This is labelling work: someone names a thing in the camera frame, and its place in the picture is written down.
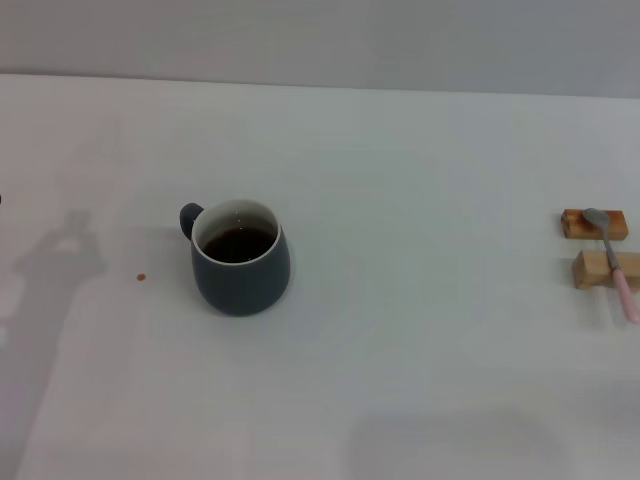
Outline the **dark grey ceramic coffee cup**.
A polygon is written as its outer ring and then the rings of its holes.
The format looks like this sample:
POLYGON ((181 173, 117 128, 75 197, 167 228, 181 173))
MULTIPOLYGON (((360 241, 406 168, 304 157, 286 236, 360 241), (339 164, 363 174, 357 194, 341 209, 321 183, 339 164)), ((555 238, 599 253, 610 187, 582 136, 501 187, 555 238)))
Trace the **dark grey ceramic coffee cup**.
POLYGON ((291 261, 283 227, 267 206, 232 200, 182 207, 180 227, 191 243, 191 264, 203 298, 219 312, 250 316, 286 291, 291 261))

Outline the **pink handled metal spoon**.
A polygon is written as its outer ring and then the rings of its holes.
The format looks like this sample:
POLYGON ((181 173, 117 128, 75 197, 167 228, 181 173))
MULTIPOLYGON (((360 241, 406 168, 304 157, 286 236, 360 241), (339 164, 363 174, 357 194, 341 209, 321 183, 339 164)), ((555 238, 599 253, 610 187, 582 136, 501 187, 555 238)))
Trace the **pink handled metal spoon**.
POLYGON ((617 289, 625 318, 630 323, 640 325, 640 308, 636 304, 631 288, 629 287, 626 277, 620 268, 617 256, 610 244, 609 215, 603 210, 588 208, 583 211, 582 216, 592 226, 600 230, 607 259, 611 267, 613 282, 617 289))

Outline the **stained wooden block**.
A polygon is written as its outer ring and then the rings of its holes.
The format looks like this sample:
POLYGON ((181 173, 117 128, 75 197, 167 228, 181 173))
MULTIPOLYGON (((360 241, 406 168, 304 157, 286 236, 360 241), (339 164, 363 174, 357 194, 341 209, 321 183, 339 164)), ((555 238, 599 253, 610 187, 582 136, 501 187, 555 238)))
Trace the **stained wooden block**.
MULTIPOLYGON (((572 240, 601 240, 601 230, 588 222, 580 209, 565 209, 561 216, 561 227, 564 237, 572 240)), ((620 210, 604 210, 609 217, 608 238, 622 241, 629 235, 629 228, 620 210)))

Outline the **plain light wooden block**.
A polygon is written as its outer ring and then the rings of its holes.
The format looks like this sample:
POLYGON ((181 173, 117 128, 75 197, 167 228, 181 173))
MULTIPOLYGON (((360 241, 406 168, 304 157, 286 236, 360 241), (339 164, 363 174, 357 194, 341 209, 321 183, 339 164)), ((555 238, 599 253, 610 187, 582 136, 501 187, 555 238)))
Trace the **plain light wooden block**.
MULTIPOLYGON (((617 252, 616 257, 629 287, 633 291, 640 290, 640 253, 617 252)), ((573 261, 572 275, 577 289, 615 287, 609 260, 604 251, 582 250, 573 261)))

